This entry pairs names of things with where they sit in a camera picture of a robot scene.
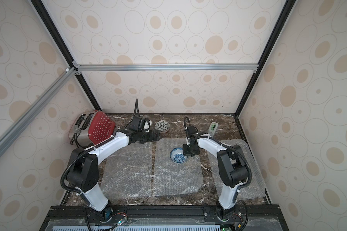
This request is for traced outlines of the blue white patterned bowl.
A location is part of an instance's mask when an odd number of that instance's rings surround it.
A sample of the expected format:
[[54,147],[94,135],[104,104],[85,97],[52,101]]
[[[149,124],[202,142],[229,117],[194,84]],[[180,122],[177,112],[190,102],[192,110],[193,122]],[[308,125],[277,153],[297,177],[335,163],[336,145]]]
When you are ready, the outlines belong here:
[[170,152],[170,159],[177,164],[186,162],[187,156],[184,155],[183,148],[177,147]]

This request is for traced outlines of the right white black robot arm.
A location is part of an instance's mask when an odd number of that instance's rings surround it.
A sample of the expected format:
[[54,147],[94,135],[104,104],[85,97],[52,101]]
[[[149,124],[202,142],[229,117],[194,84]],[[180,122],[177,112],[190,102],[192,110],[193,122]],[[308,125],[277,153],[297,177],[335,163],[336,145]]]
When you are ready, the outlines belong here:
[[252,182],[252,170],[242,149],[238,145],[227,145],[209,134],[195,133],[186,136],[183,144],[184,156],[193,157],[204,149],[217,158],[220,179],[223,183],[218,198],[220,211],[230,211],[236,206],[238,194]]

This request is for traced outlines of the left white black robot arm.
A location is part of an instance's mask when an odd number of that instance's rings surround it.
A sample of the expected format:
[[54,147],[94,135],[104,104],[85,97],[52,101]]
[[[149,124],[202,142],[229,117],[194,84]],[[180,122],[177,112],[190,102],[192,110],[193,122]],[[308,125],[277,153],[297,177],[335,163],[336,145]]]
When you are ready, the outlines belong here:
[[145,144],[160,139],[161,135],[157,130],[124,129],[97,145],[87,149],[77,148],[72,151],[68,166],[61,176],[61,187],[66,191],[79,194],[94,211],[105,211],[110,205],[98,185],[99,165],[130,144]]

